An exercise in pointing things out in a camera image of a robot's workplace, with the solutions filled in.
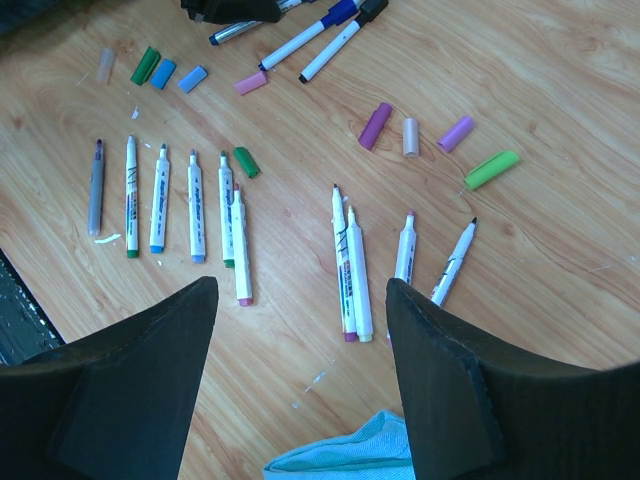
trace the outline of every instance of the paper scrap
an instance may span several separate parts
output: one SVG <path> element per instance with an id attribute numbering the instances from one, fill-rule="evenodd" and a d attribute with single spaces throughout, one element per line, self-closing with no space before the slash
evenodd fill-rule
<path id="1" fill-rule="evenodd" d="M 122 235 L 120 235 L 119 233 L 114 233 L 109 238 L 103 238 L 102 240 L 94 240 L 94 242 L 95 243 L 109 243 L 109 242 L 113 242 L 114 240 L 117 240 L 121 236 Z"/>

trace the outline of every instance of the white marker cap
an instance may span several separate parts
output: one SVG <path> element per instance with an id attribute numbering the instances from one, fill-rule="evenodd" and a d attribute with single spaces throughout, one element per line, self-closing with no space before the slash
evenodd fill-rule
<path id="1" fill-rule="evenodd" d="M 417 157 L 420 153 L 420 135 L 418 134 L 418 121 L 415 118 L 404 119 L 402 147 L 405 157 Z"/>

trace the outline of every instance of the towel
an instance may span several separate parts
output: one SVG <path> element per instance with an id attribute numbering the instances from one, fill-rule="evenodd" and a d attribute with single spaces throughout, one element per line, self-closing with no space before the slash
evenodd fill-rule
<path id="1" fill-rule="evenodd" d="M 271 460 L 264 480 L 415 480 L 404 419 L 378 412 L 357 432 Z"/>

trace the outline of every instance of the white marker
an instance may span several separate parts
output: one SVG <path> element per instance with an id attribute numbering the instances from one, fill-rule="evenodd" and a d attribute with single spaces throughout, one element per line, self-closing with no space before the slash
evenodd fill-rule
<path id="1" fill-rule="evenodd" d="M 351 282 L 353 286 L 353 305 L 356 314 L 356 330 L 361 342 L 373 339 L 373 322 L 371 320 L 371 302 L 367 282 L 367 267 L 364 260 L 362 230 L 356 223 L 353 208 L 349 205 L 349 228 L 347 228 L 347 245 L 349 247 L 349 263 L 351 264 Z"/>
<path id="2" fill-rule="evenodd" d="M 473 241 L 473 233 L 476 230 L 477 223 L 478 218 L 476 217 L 471 221 L 469 226 L 465 228 L 464 232 L 462 232 L 456 248 L 453 249 L 453 253 L 449 257 L 449 260 L 447 260 L 447 265 L 444 267 L 440 280 L 438 280 L 438 283 L 433 288 L 433 292 L 431 292 L 431 301 L 438 306 L 441 306 L 447 299 L 451 286 L 460 271 L 460 267 L 462 267 L 464 256 Z"/>
<path id="3" fill-rule="evenodd" d="M 400 232 L 400 242 L 398 243 L 398 257 L 396 258 L 395 278 L 404 280 L 411 285 L 411 276 L 413 274 L 413 260 L 416 255 L 416 231 L 413 228 L 415 220 L 415 212 L 409 210 L 407 221 Z M 389 330 L 387 330 L 387 338 L 391 338 Z"/>
<path id="4" fill-rule="evenodd" d="M 222 261 L 227 268 L 233 268 L 233 230 L 231 227 L 231 205 L 233 204 L 233 172 L 227 165 L 227 153 L 220 153 L 218 169 L 218 189 L 220 193 L 220 234 L 222 235 Z"/>
<path id="5" fill-rule="evenodd" d="M 204 238 L 204 203 L 202 202 L 202 170 L 198 166 L 196 151 L 191 150 L 189 167 L 189 232 L 191 237 L 191 259 L 193 263 L 204 263 L 206 245 Z"/>
<path id="6" fill-rule="evenodd" d="M 156 162 L 156 181 L 153 187 L 153 207 L 151 210 L 151 234 L 149 245 L 151 253 L 164 251 L 164 232 L 167 226 L 169 200 L 169 160 L 167 160 L 167 145 L 160 147 L 160 158 Z"/>
<path id="7" fill-rule="evenodd" d="M 307 65 L 298 80 L 302 83 L 307 83 L 311 80 L 362 27 L 373 21 L 388 4 L 388 0 L 367 0 L 364 2 L 360 7 L 360 14 Z"/>
<path id="8" fill-rule="evenodd" d="M 249 249 L 247 247 L 247 226 L 244 204 L 240 195 L 240 186 L 233 187 L 233 205 L 231 206 L 233 222 L 233 263 L 236 270 L 236 298 L 241 307 L 253 303 L 251 293 L 251 272 L 249 270 Z"/>
<path id="9" fill-rule="evenodd" d="M 336 245 L 342 333 L 344 333 L 345 342 L 355 342 L 358 339 L 358 335 L 355 312 L 353 311 L 353 287 L 351 284 L 349 248 L 347 246 L 347 227 L 344 224 L 342 196 L 340 196 L 340 189 L 336 184 L 333 185 L 331 203 L 333 205 L 333 240 Z"/>
<path id="10" fill-rule="evenodd" d="M 358 12 L 358 8 L 362 5 L 362 2 L 363 0 L 340 0 L 333 7 L 329 8 L 327 15 L 265 58 L 260 63 L 260 70 L 266 71 L 272 69 L 297 49 L 324 32 L 327 28 L 333 25 L 340 25 L 353 17 Z"/>
<path id="11" fill-rule="evenodd" d="M 136 141 L 129 135 L 127 141 L 127 166 L 125 178 L 125 227 L 127 229 L 127 257 L 138 256 L 138 165 Z"/>

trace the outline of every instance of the lime green marker cap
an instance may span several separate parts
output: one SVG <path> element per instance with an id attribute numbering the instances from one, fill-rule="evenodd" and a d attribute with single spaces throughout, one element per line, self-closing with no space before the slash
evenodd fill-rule
<path id="1" fill-rule="evenodd" d="M 464 179 L 464 184 L 469 190 L 475 190 L 519 161 L 520 157 L 516 152 L 511 150 L 500 152 L 471 170 L 467 178 Z"/>
<path id="2" fill-rule="evenodd" d="M 238 160 L 238 163 L 249 178 L 258 176 L 258 174 L 260 173 L 260 169 L 249 153 L 249 150 L 244 147 L 236 147 L 233 150 L 233 156 L 236 157 L 236 160 Z"/>
<path id="3" fill-rule="evenodd" d="M 154 50 L 151 47 L 147 48 L 147 51 L 144 52 L 142 56 L 142 60 L 136 67 L 136 70 L 131 75 L 131 81 L 136 85 L 142 85 L 144 82 L 149 80 L 149 77 L 153 73 L 153 69 L 156 68 L 158 62 L 160 61 L 160 53 Z"/>

